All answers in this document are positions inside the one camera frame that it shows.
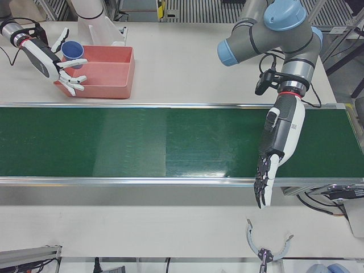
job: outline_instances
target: black mount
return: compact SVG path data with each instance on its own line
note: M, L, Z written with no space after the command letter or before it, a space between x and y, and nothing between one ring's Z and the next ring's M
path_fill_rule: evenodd
M297 81L302 83L306 87L306 91L308 91L310 83L306 79L286 73L280 73L273 69L268 69L265 72L261 73L259 76L259 81L257 83L257 87L255 87L255 94L261 96L267 91L269 87L274 89L278 89L279 85L285 81Z

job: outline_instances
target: metal bracket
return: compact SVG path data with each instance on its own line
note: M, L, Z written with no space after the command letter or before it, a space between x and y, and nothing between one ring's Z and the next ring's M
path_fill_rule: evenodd
M43 246L34 249L21 249L0 252L0 268L59 258L61 246Z

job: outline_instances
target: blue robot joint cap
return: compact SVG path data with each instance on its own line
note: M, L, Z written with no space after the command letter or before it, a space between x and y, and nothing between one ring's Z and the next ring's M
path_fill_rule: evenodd
M302 24L306 17L299 0L275 0L264 13L264 23L271 30L286 31Z

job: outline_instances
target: humanoid robot hand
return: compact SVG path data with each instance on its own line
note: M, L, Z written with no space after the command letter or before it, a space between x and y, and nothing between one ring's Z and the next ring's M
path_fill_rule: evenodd
M82 82L87 80L86 76L71 77L65 68L75 65L83 65L87 63L87 59L77 59L72 61L61 61L56 52L60 50L63 42L68 36L69 30L64 29L61 36L57 39L55 45L49 48L43 41L38 38L29 38L20 43L19 48L22 49L30 59L30 62L51 81L59 81L70 92L72 96L76 95L76 91L83 91Z
M267 114L259 146L254 193L260 208L271 205L276 172L293 155L304 118L305 108L300 96L292 92L278 94Z
M271 205L273 183L278 165L279 156L277 154L259 157L254 183L255 199L259 208Z

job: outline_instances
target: robotic arm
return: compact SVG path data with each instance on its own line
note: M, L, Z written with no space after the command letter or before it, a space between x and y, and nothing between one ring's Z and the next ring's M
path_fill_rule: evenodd
M322 46L322 33L309 25L300 1L271 2L247 0L231 36L218 45L218 56L226 66L278 47L285 55L282 71L277 72L272 66L262 73L255 90L257 95L269 87L278 91L259 146L254 192L260 208L262 204L270 206L277 169L296 149L305 117L301 98L309 89Z
M76 95L75 89L84 90L81 83L85 81L87 77L71 77L64 69L75 65L85 64L87 63L87 60L77 59L62 62L55 54L60 50L61 44L68 36L69 30L67 28L63 31L55 45L50 48L48 46L46 33L37 22L32 21L36 24L34 28L23 28L12 18L9 18L9 15L7 17L8 18L0 24L0 34L7 38L14 47L23 50L30 62L32 62L39 72L52 82L60 81L72 96Z

